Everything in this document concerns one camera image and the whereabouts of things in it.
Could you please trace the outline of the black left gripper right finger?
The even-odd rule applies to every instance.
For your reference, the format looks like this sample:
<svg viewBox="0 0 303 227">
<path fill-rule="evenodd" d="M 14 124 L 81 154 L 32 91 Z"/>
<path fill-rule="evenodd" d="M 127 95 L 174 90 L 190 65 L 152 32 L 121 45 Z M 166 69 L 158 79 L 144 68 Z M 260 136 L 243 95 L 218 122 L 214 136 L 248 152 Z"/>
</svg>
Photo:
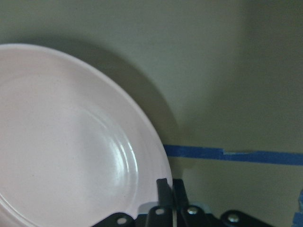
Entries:
<svg viewBox="0 0 303 227">
<path fill-rule="evenodd" d="M 189 202 L 182 179 L 173 179 L 173 197 L 178 227 L 211 227 L 211 221 L 201 206 Z"/>
</svg>

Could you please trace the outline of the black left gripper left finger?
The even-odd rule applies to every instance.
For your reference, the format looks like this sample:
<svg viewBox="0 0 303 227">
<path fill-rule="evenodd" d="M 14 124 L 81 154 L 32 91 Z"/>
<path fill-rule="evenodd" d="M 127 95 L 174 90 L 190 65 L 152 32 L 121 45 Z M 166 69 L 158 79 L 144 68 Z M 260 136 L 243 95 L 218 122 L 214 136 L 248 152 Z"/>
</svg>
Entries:
<svg viewBox="0 0 303 227">
<path fill-rule="evenodd" d="M 146 218 L 146 227 L 173 227 L 173 197 L 166 178 L 157 179 L 158 205 L 152 207 Z"/>
</svg>

